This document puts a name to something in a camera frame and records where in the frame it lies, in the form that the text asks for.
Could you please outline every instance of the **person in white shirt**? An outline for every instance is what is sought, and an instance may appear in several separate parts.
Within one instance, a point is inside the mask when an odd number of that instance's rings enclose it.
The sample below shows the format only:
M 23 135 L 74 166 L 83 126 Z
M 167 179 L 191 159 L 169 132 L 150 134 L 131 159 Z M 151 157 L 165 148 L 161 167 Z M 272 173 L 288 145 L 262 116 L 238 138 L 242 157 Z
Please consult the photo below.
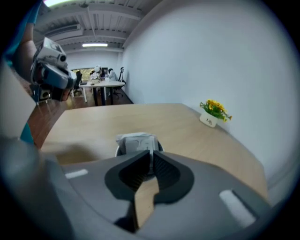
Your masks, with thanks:
M 117 81 L 117 75 L 116 73 L 113 71 L 112 68 L 108 69 L 108 76 L 105 78 L 105 81 L 107 82 L 111 82 L 111 81 Z

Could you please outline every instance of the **white flower pot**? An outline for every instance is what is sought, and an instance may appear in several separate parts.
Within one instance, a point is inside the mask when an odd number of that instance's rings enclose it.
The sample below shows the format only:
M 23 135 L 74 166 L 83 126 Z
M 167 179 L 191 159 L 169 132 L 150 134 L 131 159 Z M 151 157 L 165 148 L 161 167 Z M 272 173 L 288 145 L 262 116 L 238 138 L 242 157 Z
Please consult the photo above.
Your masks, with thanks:
M 202 113 L 199 120 L 211 128 L 214 128 L 218 121 L 216 117 L 210 115 L 207 112 Z

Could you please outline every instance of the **wooden floor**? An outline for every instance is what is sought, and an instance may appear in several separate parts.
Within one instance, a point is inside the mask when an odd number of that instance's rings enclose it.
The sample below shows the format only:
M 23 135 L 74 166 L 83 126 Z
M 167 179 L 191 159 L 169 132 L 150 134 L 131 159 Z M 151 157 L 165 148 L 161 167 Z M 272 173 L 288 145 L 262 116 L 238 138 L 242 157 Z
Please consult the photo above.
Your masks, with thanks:
M 118 99 L 114 96 L 114 105 L 131 104 L 130 100 L 126 97 L 122 90 L 117 92 L 122 93 L 123 97 L 120 96 Z M 38 148 L 42 147 L 51 128 L 65 110 L 95 106 L 94 97 L 90 89 L 86 90 L 86 95 L 88 100 L 87 103 L 85 103 L 83 97 L 72 98 L 70 96 L 66 102 L 50 100 L 48 103 L 42 102 L 39 106 L 36 106 L 28 122 L 33 140 Z M 101 106 L 100 92 L 98 93 L 98 104 Z M 110 104 L 110 97 L 107 97 L 106 105 Z

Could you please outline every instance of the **blue shirt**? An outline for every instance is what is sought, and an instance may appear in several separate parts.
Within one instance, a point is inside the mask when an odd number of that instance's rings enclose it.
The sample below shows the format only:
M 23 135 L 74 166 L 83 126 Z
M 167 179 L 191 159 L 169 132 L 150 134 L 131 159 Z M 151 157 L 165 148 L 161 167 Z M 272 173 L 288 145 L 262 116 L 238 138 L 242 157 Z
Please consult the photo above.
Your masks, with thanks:
M 42 3 L 42 0 L 38 0 L 34 4 L 32 9 L 24 16 L 24 18 L 19 23 L 19 25 L 16 27 L 14 36 L 3 53 L 3 56 L 9 66 L 13 65 L 12 57 L 22 40 L 23 34 L 25 32 L 26 24 L 36 22 L 37 16 L 38 16 L 38 9 L 39 9 L 41 3 Z M 21 139 L 25 142 L 33 143 L 33 138 L 31 136 L 31 132 L 30 132 L 28 123 L 26 123 L 25 128 L 21 134 Z

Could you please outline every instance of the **camera lens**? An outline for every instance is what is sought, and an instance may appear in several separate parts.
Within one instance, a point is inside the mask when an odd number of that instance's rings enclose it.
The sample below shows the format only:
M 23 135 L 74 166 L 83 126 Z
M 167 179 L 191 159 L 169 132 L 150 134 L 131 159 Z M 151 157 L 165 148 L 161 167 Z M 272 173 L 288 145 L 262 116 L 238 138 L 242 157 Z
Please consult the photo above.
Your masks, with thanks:
M 61 60 L 62 62 L 64 62 L 64 61 L 66 60 L 66 56 L 61 56 L 61 57 L 60 57 L 60 60 Z

